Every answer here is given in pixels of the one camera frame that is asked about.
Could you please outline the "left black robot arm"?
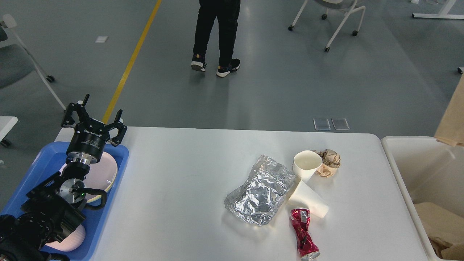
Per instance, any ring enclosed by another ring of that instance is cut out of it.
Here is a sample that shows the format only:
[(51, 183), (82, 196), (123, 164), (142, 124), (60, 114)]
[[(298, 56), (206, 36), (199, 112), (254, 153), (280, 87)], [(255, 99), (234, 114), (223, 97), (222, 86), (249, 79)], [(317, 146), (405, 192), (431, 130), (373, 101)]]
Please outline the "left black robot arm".
[(121, 144), (128, 127), (120, 109), (112, 123), (89, 116), (89, 94), (65, 109), (61, 126), (74, 129), (65, 152), (66, 164), (32, 188), (21, 205), (22, 215), (1, 215), (2, 261), (68, 261), (65, 254), (42, 251), (47, 243), (62, 242), (86, 220), (85, 209), (99, 211), (106, 206), (108, 193), (85, 185), (91, 165), (100, 162), (107, 143)]

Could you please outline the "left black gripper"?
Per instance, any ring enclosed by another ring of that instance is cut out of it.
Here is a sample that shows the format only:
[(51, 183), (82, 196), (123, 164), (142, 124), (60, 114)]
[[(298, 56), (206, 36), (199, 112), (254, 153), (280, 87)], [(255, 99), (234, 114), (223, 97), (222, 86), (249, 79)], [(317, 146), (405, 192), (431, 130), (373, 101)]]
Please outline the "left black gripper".
[[(68, 158), (87, 155), (91, 163), (98, 163), (103, 155), (106, 142), (113, 147), (118, 146), (128, 128), (121, 118), (122, 109), (116, 113), (114, 122), (111, 124), (105, 125), (101, 121), (92, 121), (86, 111), (89, 98), (90, 94), (86, 94), (83, 100), (69, 103), (60, 125), (63, 128), (74, 128), (74, 135), (66, 151)], [(113, 129), (117, 129), (117, 134), (111, 137), (110, 132)]]

